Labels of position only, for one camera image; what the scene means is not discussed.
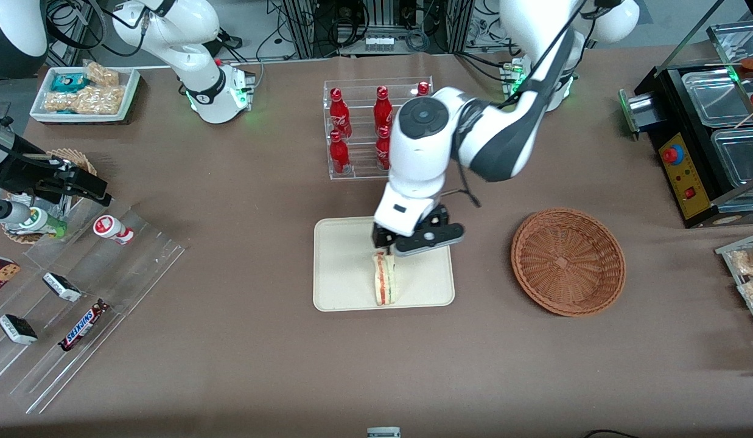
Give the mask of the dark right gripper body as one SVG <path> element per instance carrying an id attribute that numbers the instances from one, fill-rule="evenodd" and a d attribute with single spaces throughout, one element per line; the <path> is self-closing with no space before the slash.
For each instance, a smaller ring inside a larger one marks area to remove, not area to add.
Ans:
<path id="1" fill-rule="evenodd" d="M 20 136 L 9 141 L 0 139 L 0 189 L 54 201 L 55 194 L 39 186 L 52 180 L 55 164 L 28 158 L 26 153 L 41 153 L 41 150 Z"/>

